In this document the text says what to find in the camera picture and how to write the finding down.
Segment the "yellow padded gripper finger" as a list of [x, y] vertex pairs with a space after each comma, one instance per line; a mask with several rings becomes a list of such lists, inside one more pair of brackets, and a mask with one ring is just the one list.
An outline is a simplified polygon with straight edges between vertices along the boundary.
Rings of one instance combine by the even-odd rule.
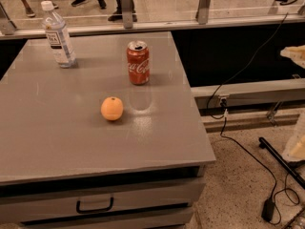
[[280, 51], [280, 55], [290, 58], [296, 65], [305, 69], [305, 46], [285, 47]]

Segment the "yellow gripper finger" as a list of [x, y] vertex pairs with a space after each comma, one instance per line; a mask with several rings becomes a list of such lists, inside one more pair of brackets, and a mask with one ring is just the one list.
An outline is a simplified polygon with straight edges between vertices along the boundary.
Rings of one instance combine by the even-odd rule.
[[286, 161], [305, 160], [305, 113], [299, 116], [293, 135], [287, 141], [282, 157]]

